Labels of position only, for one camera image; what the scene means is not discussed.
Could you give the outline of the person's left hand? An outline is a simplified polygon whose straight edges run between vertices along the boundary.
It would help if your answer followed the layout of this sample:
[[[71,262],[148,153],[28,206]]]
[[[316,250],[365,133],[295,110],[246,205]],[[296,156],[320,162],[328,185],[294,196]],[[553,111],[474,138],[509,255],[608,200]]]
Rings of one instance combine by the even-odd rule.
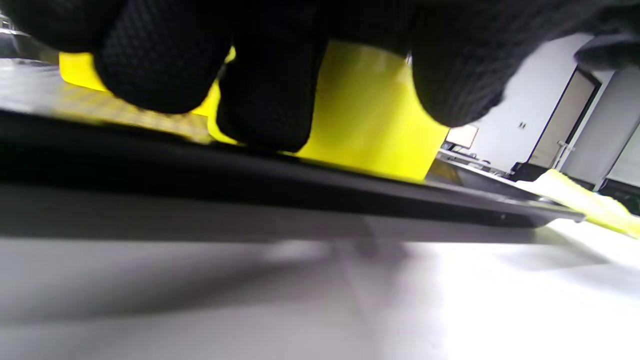
[[[500,104],[537,48],[574,34],[590,71],[639,66],[637,0],[3,0],[16,27],[54,50],[89,53],[106,89],[163,114],[201,105],[232,139],[295,153],[313,123],[330,41],[412,58],[425,112],[449,128]]]

